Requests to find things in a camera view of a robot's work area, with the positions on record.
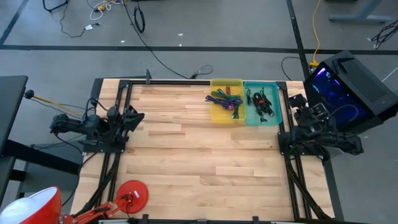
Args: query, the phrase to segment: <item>yellow cord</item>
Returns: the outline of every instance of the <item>yellow cord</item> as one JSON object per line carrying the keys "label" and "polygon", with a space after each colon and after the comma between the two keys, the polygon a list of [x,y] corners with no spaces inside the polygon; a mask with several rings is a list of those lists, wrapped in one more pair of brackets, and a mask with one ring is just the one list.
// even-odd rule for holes
{"label": "yellow cord", "polygon": [[318,4],[317,4],[317,6],[316,6],[316,8],[315,8],[315,10],[313,12],[313,15],[312,15],[313,33],[315,34],[315,38],[317,39],[317,42],[318,42],[318,47],[315,50],[315,52],[313,53],[312,62],[310,63],[310,65],[312,65],[312,66],[318,66],[319,65],[319,63],[317,62],[317,52],[318,52],[319,48],[321,47],[321,43],[319,42],[317,29],[315,28],[315,15],[317,14],[318,6],[319,6],[320,3],[321,3],[321,0],[318,1]]}
{"label": "yellow cord", "polygon": [[79,116],[79,117],[82,116],[80,113],[77,113],[77,112],[75,112],[75,111],[73,111],[73,110],[71,110],[71,109],[68,109],[68,108],[62,106],[61,104],[59,104],[59,103],[57,103],[57,102],[55,102],[55,101],[48,100],[48,99],[46,99],[46,98],[42,98],[42,97],[39,97],[39,96],[36,96],[36,95],[34,95],[33,98],[38,99],[38,100],[41,100],[41,101],[44,101],[44,102],[46,102],[46,103],[51,103],[51,104],[57,105],[57,106],[61,107],[62,109],[67,110],[67,111],[69,111],[69,112],[71,112],[71,113],[73,113],[73,114],[75,114],[75,115],[77,115],[77,116]]}

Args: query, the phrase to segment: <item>wooden table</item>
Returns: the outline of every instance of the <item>wooden table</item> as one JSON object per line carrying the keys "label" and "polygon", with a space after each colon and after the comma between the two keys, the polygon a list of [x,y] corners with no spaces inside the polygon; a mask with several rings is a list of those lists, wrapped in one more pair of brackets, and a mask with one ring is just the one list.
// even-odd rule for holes
{"label": "wooden table", "polygon": [[[99,101],[114,105],[118,79],[104,79]],[[302,82],[286,82],[289,96],[305,95]],[[213,124],[206,85],[134,85],[132,106],[145,113],[130,133],[122,154],[116,189],[125,181],[148,186],[149,201],[139,213],[150,219],[293,220],[278,126]],[[285,111],[280,93],[282,111]],[[105,111],[97,108],[99,115]],[[287,117],[284,112],[285,128]],[[79,211],[98,186],[103,155],[81,170],[72,213]],[[322,163],[302,157],[307,189],[334,217]],[[300,214],[303,203],[298,192]],[[108,190],[104,191],[103,202]],[[115,218],[127,218],[123,212]]]}

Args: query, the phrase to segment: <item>red lamp base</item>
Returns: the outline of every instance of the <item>red lamp base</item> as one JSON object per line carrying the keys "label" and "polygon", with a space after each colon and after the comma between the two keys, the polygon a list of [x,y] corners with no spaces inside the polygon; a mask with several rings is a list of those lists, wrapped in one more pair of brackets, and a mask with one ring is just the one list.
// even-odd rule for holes
{"label": "red lamp base", "polygon": [[116,193],[116,198],[122,197],[126,194],[132,194],[132,203],[118,202],[118,207],[124,213],[133,214],[141,211],[148,202],[149,193],[147,186],[138,180],[130,180],[120,186]]}

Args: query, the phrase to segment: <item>yellow tray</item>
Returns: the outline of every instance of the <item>yellow tray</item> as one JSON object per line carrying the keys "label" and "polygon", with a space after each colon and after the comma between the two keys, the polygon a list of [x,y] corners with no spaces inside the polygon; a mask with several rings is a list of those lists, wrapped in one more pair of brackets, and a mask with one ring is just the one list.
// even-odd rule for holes
{"label": "yellow tray", "polygon": [[232,119],[233,110],[226,110],[221,105],[211,103],[211,121],[223,124],[244,124],[246,110],[244,107],[243,80],[238,78],[213,78],[210,80],[211,91],[222,89],[226,93],[226,87],[231,89],[231,95],[240,95],[243,103],[239,106],[238,119]]}

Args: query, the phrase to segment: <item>teal tray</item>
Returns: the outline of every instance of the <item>teal tray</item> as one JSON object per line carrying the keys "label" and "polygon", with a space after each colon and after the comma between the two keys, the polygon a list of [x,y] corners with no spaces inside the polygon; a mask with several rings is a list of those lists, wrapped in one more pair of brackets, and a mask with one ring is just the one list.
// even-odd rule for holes
{"label": "teal tray", "polygon": [[[250,96],[253,97],[253,94],[260,92],[264,87],[264,94],[267,99],[272,103],[271,109],[275,112],[273,117],[270,117],[268,114],[264,115],[264,118],[268,120],[264,124],[260,122],[260,116],[256,113],[256,107],[253,105],[248,105],[246,92],[250,89]],[[244,82],[244,106],[246,107],[246,124],[253,126],[275,126],[282,122],[282,112],[280,111],[279,104],[279,94],[278,94],[278,86],[275,82]]]}

